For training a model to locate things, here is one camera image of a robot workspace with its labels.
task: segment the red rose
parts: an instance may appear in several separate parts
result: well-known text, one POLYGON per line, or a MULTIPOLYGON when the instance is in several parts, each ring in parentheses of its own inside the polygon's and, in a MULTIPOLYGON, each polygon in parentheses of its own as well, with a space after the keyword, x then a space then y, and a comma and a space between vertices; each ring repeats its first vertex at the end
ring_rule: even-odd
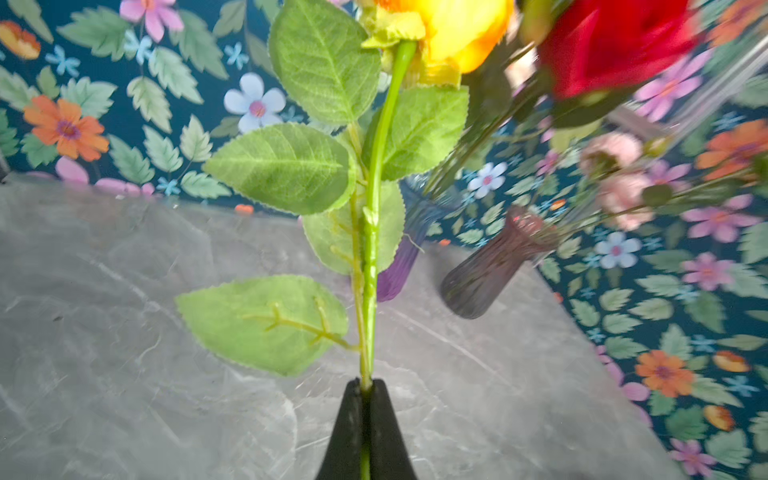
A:
POLYGON ((575 0, 538 53, 563 100, 643 84, 696 43, 688 0, 575 0))

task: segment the pink glass vase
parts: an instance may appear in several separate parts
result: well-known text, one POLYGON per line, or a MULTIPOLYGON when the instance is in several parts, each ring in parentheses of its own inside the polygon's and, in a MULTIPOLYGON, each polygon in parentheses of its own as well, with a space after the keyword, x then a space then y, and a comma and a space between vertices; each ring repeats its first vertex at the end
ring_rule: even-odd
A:
POLYGON ((462 207, 462 198, 455 187, 449 188, 436 200, 423 194, 428 175, 413 175, 400 182, 402 199, 406 203, 406 225, 395 260, 379 273, 376 295, 379 302, 392 300, 400 294, 411 273, 429 226, 462 207))
POLYGON ((539 216, 513 205, 506 218, 504 229, 493 240, 442 281, 440 296, 456 315, 478 318, 488 311, 523 262, 557 248, 556 229, 539 216))

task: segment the gray marble surface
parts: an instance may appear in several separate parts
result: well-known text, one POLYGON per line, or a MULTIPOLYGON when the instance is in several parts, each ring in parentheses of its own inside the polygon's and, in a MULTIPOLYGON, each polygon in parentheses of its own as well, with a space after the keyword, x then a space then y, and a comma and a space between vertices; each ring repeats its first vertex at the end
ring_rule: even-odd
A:
MULTIPOLYGON (((468 321, 435 292, 467 253, 427 250, 381 306, 376 350, 420 480, 682 478, 534 270, 468 321)), ((332 350, 297 378, 243 369, 173 304, 301 273, 351 305, 295 220, 12 175, 0 265, 0 478, 314 477, 357 358, 332 350)))

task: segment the printed white flower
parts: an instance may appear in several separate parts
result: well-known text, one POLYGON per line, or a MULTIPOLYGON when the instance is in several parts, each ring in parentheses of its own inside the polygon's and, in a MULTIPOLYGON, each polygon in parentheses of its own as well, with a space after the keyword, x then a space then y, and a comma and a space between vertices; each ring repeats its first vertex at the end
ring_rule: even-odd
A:
POLYGON ((255 73, 243 75, 240 89, 224 95, 224 107, 231 114, 243 115, 237 124, 241 133, 283 123, 278 114, 286 107, 286 96, 280 89, 265 94, 264 81, 255 73))
POLYGON ((469 191, 475 192, 475 198, 483 198, 504 184, 502 175, 506 171, 507 164, 505 162, 501 162, 495 167, 493 164, 485 164, 478 172, 478 176, 470 180, 469 191))
POLYGON ((637 238, 627 240, 624 232, 613 232, 605 241, 595 245, 594 251, 603 255, 600 258, 600 266, 607 270, 617 265, 628 268, 636 264, 637 256, 632 253, 637 252, 641 247, 642 243, 637 238))

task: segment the printed orange flower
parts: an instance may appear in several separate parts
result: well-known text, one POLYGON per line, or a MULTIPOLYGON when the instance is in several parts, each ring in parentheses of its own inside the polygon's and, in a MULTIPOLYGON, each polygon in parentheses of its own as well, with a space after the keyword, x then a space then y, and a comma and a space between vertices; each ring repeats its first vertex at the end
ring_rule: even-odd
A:
POLYGON ((109 141, 99 135, 104 127, 95 118, 81 116, 80 105, 63 98, 55 104, 44 95, 33 98, 24 108, 24 119, 35 125, 32 134, 41 142, 57 144, 59 154, 92 162, 109 150, 109 141))
POLYGON ((0 22, 0 41, 19 58, 35 60, 40 56, 37 38, 14 22, 0 22))
POLYGON ((718 167, 706 180, 724 177, 750 166, 752 157, 768 151, 768 126, 765 120, 741 124, 723 132, 707 144, 708 152, 696 159, 696 168, 718 167))
POLYGON ((738 0, 720 16, 717 26, 707 34, 707 40, 719 47, 734 41, 763 16, 765 0, 738 0))
POLYGON ((644 353, 637 358, 640 363, 634 367, 635 373, 644 376, 643 383, 651 390, 660 390, 661 395, 677 398, 678 395, 690 395, 691 384, 695 375, 683 368, 680 357, 667 355, 661 350, 644 353))
POLYGON ((733 427, 736 425, 733 421, 733 416, 725 407, 715 405, 705 406, 704 418, 716 428, 725 430, 726 432, 733 430, 733 427))
POLYGON ((727 350, 721 350, 712 357, 712 361, 715 365, 727 372, 749 372, 751 370, 749 364, 742 356, 738 356, 736 353, 729 352, 727 350))

